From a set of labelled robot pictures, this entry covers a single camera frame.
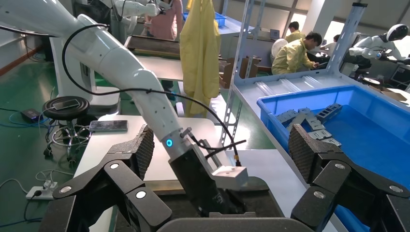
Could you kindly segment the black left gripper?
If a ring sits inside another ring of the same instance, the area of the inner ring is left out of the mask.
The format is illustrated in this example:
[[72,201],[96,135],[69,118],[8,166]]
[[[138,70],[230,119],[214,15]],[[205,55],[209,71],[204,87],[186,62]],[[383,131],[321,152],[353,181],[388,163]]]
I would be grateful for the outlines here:
[[170,166],[200,216],[208,217],[212,212],[246,212],[246,205],[238,192],[218,188],[193,149],[170,161]]

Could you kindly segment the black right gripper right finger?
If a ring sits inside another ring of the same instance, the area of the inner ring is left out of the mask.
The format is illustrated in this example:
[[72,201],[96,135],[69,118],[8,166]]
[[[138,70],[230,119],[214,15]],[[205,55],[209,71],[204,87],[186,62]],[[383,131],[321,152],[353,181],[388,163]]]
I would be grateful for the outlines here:
[[343,206],[372,232],[409,231],[407,188],[355,164],[338,146],[313,139],[299,124],[291,129],[288,148],[309,184],[292,219],[321,232],[336,207]]

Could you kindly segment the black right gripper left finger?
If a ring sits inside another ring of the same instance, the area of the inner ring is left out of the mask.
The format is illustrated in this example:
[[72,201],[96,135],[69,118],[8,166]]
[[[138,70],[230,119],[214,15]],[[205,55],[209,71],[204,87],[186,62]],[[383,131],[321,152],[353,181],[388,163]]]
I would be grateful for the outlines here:
[[111,146],[96,166],[53,192],[39,231],[88,232],[113,206],[135,232],[157,231],[172,211],[144,183],[154,147],[147,125],[134,139]]

